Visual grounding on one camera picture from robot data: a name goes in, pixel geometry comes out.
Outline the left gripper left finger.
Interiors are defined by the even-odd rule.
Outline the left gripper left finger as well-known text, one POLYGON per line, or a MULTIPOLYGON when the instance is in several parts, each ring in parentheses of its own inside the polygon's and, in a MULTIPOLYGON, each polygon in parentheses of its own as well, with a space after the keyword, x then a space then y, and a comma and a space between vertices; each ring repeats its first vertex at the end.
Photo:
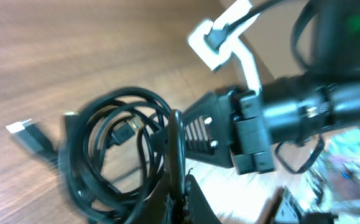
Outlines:
POLYGON ((171 224, 174 202, 170 196, 170 177, 164 174, 133 224, 171 224))

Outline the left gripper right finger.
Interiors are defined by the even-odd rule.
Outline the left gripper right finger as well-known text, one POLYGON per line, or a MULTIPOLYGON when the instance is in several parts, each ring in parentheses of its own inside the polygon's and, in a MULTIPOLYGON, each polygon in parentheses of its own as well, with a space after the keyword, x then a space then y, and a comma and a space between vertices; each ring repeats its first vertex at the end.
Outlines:
POLYGON ((189 224, 221 224, 221 221, 212 211, 198 182, 193 175, 185 177, 185 204, 183 207, 184 217, 182 223, 189 224))

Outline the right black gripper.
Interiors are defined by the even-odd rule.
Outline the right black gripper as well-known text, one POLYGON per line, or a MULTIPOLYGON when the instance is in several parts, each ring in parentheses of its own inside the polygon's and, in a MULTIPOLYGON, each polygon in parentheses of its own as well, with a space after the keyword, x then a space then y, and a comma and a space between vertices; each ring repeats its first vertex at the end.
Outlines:
POLYGON ((271 136, 255 91, 208 92, 182 113, 182 121, 186 158, 223 168, 234 165, 238 174, 275 170, 271 136))

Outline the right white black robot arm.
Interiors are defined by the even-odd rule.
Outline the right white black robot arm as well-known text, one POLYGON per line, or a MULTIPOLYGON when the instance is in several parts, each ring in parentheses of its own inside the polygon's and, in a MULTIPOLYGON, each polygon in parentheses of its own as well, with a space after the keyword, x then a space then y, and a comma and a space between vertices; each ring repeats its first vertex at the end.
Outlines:
POLYGON ((360 126, 360 1, 308 1, 290 38, 304 74, 262 84, 239 35, 274 5, 267 1, 236 17, 234 4, 188 36, 212 70, 237 56, 247 85, 208 92, 184 113, 174 111, 169 125, 152 136, 172 172, 181 173, 186 159, 239 174, 271 172, 285 144, 302 146, 311 136, 360 126))

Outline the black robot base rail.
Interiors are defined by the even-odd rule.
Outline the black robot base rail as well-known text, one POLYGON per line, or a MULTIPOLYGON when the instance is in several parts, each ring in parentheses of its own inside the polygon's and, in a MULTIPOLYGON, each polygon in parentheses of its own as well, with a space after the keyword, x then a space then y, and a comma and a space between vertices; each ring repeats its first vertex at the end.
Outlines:
POLYGON ((330 212, 306 212, 288 188, 279 189, 269 224, 334 224, 339 216, 330 212))

